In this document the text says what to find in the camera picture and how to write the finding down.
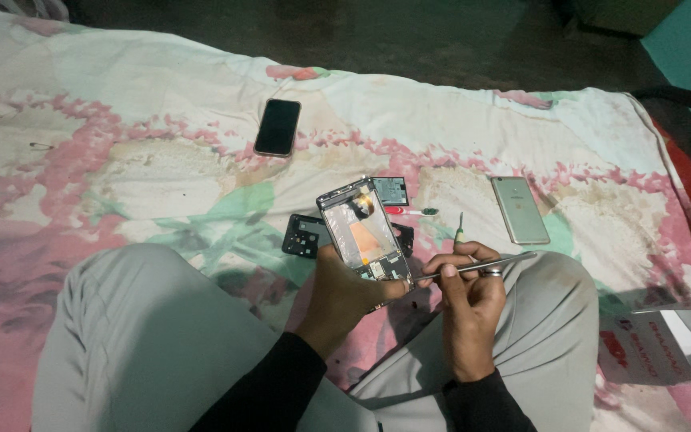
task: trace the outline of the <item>wrist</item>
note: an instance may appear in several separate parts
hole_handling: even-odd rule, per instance
[[[453,374],[458,383],[472,383],[483,380],[494,373],[494,360],[482,361],[481,364],[466,368],[455,368]]]
[[[310,322],[308,319],[304,319],[293,333],[300,336],[324,361],[348,336],[348,333],[341,334],[324,324]]]

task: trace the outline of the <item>floor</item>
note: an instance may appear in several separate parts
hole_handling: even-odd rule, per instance
[[[667,84],[635,39],[565,37],[569,0],[66,0],[72,21],[178,34],[282,64],[459,88]],[[691,157],[691,114],[643,102]]]

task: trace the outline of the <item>hand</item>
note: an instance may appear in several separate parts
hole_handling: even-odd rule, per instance
[[[505,305],[503,278],[480,277],[478,271],[458,273],[455,266],[475,260],[499,259],[496,250],[476,241],[456,244],[454,254],[439,254],[423,267],[424,274],[441,273],[445,355],[457,381],[478,381],[494,372],[494,332]],[[421,288],[431,284],[421,280]]]
[[[400,298],[408,290],[404,279],[378,282],[360,278],[328,244],[316,255],[311,303],[295,334],[326,360],[370,309]]]

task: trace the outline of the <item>gold smartphone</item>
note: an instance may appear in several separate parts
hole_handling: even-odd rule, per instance
[[[515,244],[551,243],[527,179],[493,177],[491,182],[511,241]]]

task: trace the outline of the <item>tweezers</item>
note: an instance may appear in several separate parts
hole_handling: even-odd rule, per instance
[[[473,270],[479,270],[480,268],[487,268],[487,267],[492,267],[494,265],[504,265],[504,264],[509,264],[512,262],[516,261],[521,261],[521,260],[528,260],[530,258],[535,258],[537,257],[537,252],[522,252],[519,255],[514,255],[513,257],[508,257],[508,258],[501,258],[499,260],[483,260],[471,264],[463,264],[463,265],[458,265],[456,267],[457,272],[463,273],[466,271],[473,271]],[[434,274],[429,274],[427,276],[421,276],[420,278],[415,278],[415,281],[418,280],[426,280],[426,279],[433,279],[438,277],[440,274],[439,273],[434,273]]]

